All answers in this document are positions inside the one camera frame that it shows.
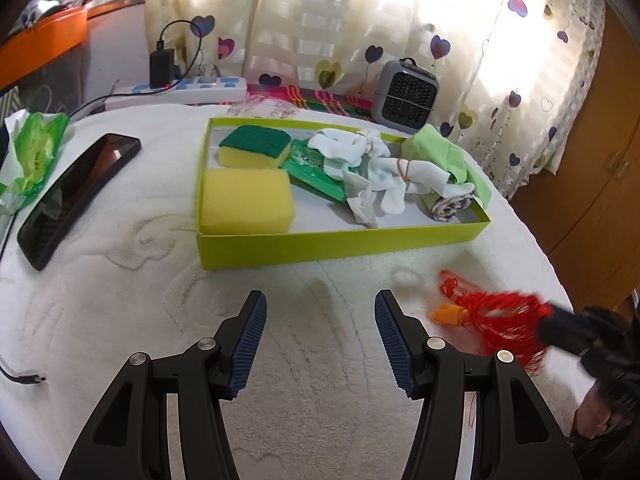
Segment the right hand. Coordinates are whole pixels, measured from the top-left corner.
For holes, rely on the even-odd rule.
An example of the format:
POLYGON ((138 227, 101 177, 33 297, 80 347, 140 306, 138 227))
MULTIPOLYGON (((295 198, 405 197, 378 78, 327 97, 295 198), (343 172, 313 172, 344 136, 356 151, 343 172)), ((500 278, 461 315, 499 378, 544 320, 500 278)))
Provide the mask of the right hand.
POLYGON ((600 395, 600 387, 598 382, 591 386, 574 414, 572 434, 580 438, 592 440, 630 425, 623 415, 612 411, 600 395))

